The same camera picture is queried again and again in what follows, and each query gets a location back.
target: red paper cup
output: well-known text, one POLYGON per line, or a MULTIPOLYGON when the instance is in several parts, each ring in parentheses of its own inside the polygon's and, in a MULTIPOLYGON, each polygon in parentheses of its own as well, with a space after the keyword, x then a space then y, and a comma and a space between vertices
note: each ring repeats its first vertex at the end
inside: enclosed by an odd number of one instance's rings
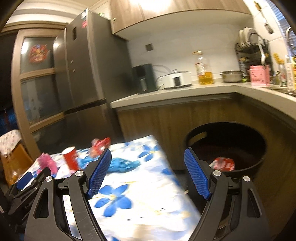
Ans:
POLYGON ((75 146, 66 148, 65 150, 62 151, 62 154, 66 160, 66 163, 68 164, 69 169, 78 171, 79 170, 79 166, 77 163, 78 154, 75 146))

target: white bottle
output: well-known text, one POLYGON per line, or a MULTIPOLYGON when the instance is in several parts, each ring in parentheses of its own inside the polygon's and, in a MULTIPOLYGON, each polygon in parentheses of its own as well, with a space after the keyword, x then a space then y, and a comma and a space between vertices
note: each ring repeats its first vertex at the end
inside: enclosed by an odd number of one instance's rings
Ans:
POLYGON ((290 62, 290 58, 288 55, 286 57, 286 72, 287 72, 287 87, 290 89, 294 89, 295 84, 295 77, 294 77, 294 71, 293 71, 293 65, 290 62))

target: air fryer handle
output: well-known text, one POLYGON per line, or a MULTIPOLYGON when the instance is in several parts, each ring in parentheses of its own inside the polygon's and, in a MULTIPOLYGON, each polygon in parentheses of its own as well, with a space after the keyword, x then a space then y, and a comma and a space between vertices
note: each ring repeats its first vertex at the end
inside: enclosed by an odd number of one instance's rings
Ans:
POLYGON ((141 84, 141 87, 142 87, 142 91, 146 91, 147 90, 146 78, 141 78, 140 79, 140 84, 141 84))

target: upper cabinet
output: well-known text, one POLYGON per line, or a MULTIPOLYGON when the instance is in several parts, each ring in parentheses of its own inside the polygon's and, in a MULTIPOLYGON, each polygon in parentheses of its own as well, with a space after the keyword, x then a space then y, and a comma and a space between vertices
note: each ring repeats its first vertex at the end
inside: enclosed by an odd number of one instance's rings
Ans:
POLYGON ((113 33, 144 20, 137 0, 109 0, 113 33))
POLYGON ((127 40, 154 29, 199 21, 236 24, 251 16, 243 0, 109 0, 109 5, 113 33, 127 40))

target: refrigerator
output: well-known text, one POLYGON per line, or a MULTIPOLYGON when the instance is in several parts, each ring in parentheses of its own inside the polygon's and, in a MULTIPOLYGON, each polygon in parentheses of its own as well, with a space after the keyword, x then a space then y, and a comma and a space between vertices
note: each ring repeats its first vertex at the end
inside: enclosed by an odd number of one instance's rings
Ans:
POLYGON ((60 148, 87 148, 94 138, 123 142, 110 103, 137 90, 127 41, 112 35, 110 21, 88 9, 83 11, 56 37, 54 66, 65 113, 60 148))

